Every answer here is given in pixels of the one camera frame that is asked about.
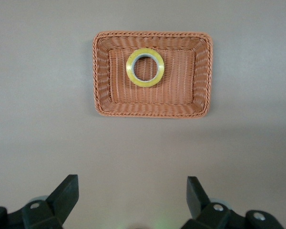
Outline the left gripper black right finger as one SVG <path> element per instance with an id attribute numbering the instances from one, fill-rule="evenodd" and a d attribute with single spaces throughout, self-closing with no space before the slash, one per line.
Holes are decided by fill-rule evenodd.
<path id="1" fill-rule="evenodd" d="M 240 216 L 226 204 L 212 202 L 197 177 L 188 177 L 186 201 L 192 218 L 183 229 L 281 229 L 282 224 L 270 213 L 250 210 Z"/>

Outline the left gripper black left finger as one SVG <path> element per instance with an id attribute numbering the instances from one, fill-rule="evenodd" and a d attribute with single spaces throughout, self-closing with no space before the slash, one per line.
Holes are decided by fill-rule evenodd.
<path id="1" fill-rule="evenodd" d="M 8 213 L 0 206 L 0 229 L 62 229 L 79 199 L 77 175 L 68 175 L 45 200 Z"/>

